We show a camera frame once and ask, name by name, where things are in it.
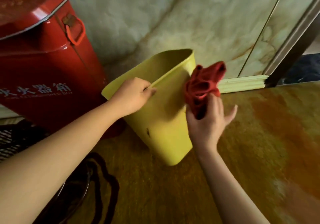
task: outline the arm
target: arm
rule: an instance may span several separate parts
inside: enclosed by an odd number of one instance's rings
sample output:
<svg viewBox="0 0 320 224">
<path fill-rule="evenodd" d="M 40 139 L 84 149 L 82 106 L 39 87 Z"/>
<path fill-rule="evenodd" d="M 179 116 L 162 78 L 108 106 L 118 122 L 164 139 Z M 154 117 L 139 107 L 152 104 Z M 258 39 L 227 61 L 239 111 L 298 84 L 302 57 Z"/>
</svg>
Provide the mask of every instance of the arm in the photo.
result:
<svg viewBox="0 0 320 224">
<path fill-rule="evenodd" d="M 210 94 L 203 119 L 196 120 L 190 109 L 187 110 L 189 136 L 223 223 L 267 224 L 268 220 L 242 189 L 217 151 L 218 140 L 236 113 L 237 106 L 230 115 L 224 116 L 221 98 Z"/>
<path fill-rule="evenodd" d="M 108 102 L 1 163 L 1 223 L 32 223 L 103 133 L 154 94 L 144 90 L 149 86 L 142 79 L 125 81 Z"/>
</svg>

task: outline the person's left hand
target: person's left hand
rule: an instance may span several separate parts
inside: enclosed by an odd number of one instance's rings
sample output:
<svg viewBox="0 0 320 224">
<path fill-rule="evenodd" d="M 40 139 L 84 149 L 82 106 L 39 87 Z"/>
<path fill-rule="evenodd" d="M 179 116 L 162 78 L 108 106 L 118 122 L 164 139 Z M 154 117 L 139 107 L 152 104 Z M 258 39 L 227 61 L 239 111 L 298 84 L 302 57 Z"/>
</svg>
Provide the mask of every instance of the person's left hand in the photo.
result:
<svg viewBox="0 0 320 224">
<path fill-rule="evenodd" d="M 148 99 L 157 91 L 156 88 L 149 88 L 150 85 L 150 82 L 140 78 L 123 82 L 110 99 L 119 107 L 121 117 L 140 110 L 146 104 Z"/>
</svg>

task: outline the yellow-brown floor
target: yellow-brown floor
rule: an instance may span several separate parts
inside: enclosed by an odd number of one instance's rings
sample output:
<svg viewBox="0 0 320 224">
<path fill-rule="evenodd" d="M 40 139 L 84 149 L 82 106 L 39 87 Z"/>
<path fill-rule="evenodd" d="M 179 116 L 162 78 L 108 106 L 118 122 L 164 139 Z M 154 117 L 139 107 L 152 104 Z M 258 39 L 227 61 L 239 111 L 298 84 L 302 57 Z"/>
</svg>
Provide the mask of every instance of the yellow-brown floor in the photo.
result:
<svg viewBox="0 0 320 224">
<path fill-rule="evenodd" d="M 226 109 L 238 104 L 235 120 L 218 150 L 248 195 L 271 223 L 320 222 L 320 83 L 222 95 Z M 127 127 L 93 152 L 119 183 L 112 223 L 221 223 L 201 168 L 191 151 L 178 165 L 164 166 Z M 101 223 L 111 185 L 100 177 Z M 68 224 L 91 223 L 95 186 Z"/>
</svg>

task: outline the person's left arm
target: person's left arm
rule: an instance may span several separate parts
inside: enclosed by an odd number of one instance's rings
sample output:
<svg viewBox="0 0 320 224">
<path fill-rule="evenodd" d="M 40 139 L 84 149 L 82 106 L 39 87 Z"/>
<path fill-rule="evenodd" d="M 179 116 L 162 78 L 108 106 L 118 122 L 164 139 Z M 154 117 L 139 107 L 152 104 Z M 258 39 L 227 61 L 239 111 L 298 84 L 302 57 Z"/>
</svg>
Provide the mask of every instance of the person's left arm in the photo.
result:
<svg viewBox="0 0 320 224">
<path fill-rule="evenodd" d="M 155 93 L 149 86 L 138 78 L 125 81 L 103 105 L 1 163 L 0 223 L 32 223 L 103 133 Z"/>
</svg>

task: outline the yellow trash can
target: yellow trash can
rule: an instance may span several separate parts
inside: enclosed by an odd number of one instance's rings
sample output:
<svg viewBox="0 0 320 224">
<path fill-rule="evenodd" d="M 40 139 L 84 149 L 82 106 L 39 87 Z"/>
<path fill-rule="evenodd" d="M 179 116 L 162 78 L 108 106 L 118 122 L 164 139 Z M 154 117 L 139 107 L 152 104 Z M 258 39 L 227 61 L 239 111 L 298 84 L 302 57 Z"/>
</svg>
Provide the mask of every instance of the yellow trash can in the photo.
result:
<svg viewBox="0 0 320 224">
<path fill-rule="evenodd" d="M 183 87 L 195 66 L 191 49 L 164 51 L 113 80 L 102 91 L 109 100 L 126 79 L 134 77 L 147 80 L 151 87 L 157 88 L 157 93 L 142 109 L 124 119 L 167 165 L 180 162 L 192 148 Z"/>
</svg>

